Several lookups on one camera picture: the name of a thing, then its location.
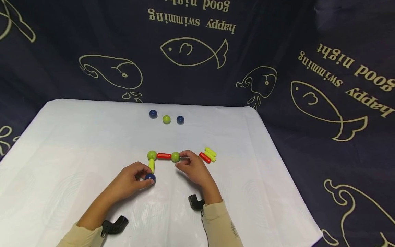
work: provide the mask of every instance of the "beige long sleeve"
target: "beige long sleeve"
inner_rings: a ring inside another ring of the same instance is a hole
[[[224,201],[204,205],[202,221],[209,247],[243,247]]]
[[[101,247],[104,238],[101,237],[103,227],[91,231],[83,227],[73,225],[68,233],[59,242],[57,247]]]
[[[209,247],[243,247],[224,202],[204,205],[202,221]],[[57,247],[101,247],[102,230],[102,226],[91,231],[75,223]]]

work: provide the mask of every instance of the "black plastic clamp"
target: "black plastic clamp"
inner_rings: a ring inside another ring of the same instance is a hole
[[[123,232],[128,223],[129,220],[125,216],[120,216],[115,223],[105,220],[102,224],[102,238],[105,238],[108,234],[113,235]]]
[[[193,210],[203,210],[204,200],[198,201],[196,194],[190,195],[188,200]]]

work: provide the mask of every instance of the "white plastic sheet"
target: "white plastic sheet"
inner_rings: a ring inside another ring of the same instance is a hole
[[[245,247],[308,247],[322,237],[252,108],[55,100],[0,163],[0,246],[55,246],[123,167],[147,164],[150,150],[206,146],[218,154],[207,167]],[[130,222],[104,246],[208,246],[188,202],[197,187],[169,160],[156,161],[155,175],[152,188],[113,208],[109,220]]]

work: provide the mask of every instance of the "magnetic ball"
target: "magnetic ball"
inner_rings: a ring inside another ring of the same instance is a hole
[[[148,160],[150,160],[150,159],[156,160],[156,152],[153,150],[149,151],[147,154],[147,158],[148,158]]]
[[[164,115],[163,116],[163,122],[165,124],[169,124],[170,123],[170,116],[169,115]]]
[[[158,116],[158,113],[155,110],[151,110],[149,112],[150,118],[156,118]]]
[[[184,123],[184,117],[183,116],[178,116],[177,117],[177,123],[178,124],[183,124]]]
[[[152,180],[154,180],[154,182],[156,182],[156,177],[152,173],[145,175],[145,179],[144,180],[147,180],[147,179],[152,179]]]
[[[171,160],[173,162],[179,162],[180,161],[180,153],[174,152],[171,154]]]

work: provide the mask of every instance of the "dark blue backdrop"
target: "dark blue backdrop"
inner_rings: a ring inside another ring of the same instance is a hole
[[[58,98],[255,108],[324,239],[395,246],[395,3],[0,4],[0,157]]]

